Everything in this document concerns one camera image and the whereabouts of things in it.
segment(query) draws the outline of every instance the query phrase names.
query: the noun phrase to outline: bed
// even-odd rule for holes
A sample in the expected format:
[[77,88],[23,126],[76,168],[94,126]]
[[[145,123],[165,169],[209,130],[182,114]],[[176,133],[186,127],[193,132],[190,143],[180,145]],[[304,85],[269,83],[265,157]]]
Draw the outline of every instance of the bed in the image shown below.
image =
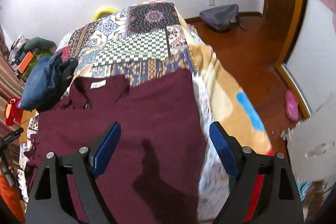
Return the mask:
[[[200,126],[208,140],[203,171],[199,179],[198,220],[214,219],[229,193],[229,177],[209,139],[209,125],[219,121],[241,146],[272,155],[263,123],[236,80],[221,66],[209,45],[187,25],[173,3],[150,0],[122,9],[82,26],[61,40],[57,51],[62,59],[78,58],[74,77],[104,78],[123,74],[130,85],[188,68],[197,83],[194,94]],[[27,143],[21,144],[19,182],[28,201],[24,168],[25,151],[32,148],[31,135],[38,134],[38,115],[31,119]],[[261,190],[258,178],[246,220],[251,218]]]

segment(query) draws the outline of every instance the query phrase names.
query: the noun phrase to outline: blue patch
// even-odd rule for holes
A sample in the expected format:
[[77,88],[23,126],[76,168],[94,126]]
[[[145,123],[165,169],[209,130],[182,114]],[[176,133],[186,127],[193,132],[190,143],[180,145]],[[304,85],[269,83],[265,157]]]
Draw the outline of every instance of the blue patch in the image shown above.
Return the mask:
[[82,68],[84,68],[85,65],[91,65],[94,57],[99,53],[99,51],[100,50],[94,50],[88,54],[83,55],[83,58],[79,62],[76,71],[80,71]]
[[102,77],[105,77],[105,66],[93,68],[92,78],[102,78]]
[[244,92],[239,92],[236,96],[237,101],[241,104],[244,108],[246,114],[251,120],[252,126],[254,129],[259,131],[265,131],[263,122],[260,120],[260,117],[254,107],[252,106],[249,98],[247,98]]

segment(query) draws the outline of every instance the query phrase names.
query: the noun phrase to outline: blue gripper pad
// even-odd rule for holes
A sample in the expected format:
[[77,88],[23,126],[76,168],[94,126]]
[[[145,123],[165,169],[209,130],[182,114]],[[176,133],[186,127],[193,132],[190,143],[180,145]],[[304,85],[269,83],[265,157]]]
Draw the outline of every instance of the blue gripper pad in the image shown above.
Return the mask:
[[92,174],[94,179],[96,179],[99,175],[102,175],[110,159],[114,150],[117,147],[117,144],[120,140],[121,136],[121,127],[119,123],[115,123],[112,128],[108,129],[108,133],[105,134],[105,138],[99,147],[97,153],[93,156],[92,162]]
[[226,173],[236,178],[239,175],[236,156],[214,122],[210,125],[209,133]]

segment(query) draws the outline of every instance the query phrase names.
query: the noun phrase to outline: white fabric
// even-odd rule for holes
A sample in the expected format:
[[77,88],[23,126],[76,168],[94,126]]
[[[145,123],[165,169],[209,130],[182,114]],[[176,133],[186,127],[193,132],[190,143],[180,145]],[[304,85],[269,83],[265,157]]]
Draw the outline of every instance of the white fabric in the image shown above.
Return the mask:
[[209,128],[214,118],[211,113],[208,92],[200,74],[193,74],[193,85],[200,126],[208,141],[198,185],[199,204],[197,209],[198,220],[206,221],[216,218],[230,194],[229,176],[225,172],[209,136]]
[[29,198],[27,193],[25,172],[23,170],[18,169],[17,176],[18,176],[19,188],[21,189],[21,195],[23,201],[25,202],[25,206],[27,206]]
[[191,36],[193,37],[194,41],[196,42],[196,45],[205,45],[203,40],[199,37],[199,35],[197,34],[197,32],[190,26],[189,27],[189,31],[191,33]]

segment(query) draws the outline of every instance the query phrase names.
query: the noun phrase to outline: orange box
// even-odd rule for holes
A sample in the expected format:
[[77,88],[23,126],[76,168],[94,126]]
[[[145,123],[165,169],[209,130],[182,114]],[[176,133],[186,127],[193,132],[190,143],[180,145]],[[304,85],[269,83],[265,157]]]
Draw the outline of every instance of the orange box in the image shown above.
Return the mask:
[[19,65],[19,68],[17,69],[19,72],[23,73],[25,69],[27,68],[29,62],[33,59],[34,54],[32,52],[28,52],[26,56],[21,61],[21,64]]

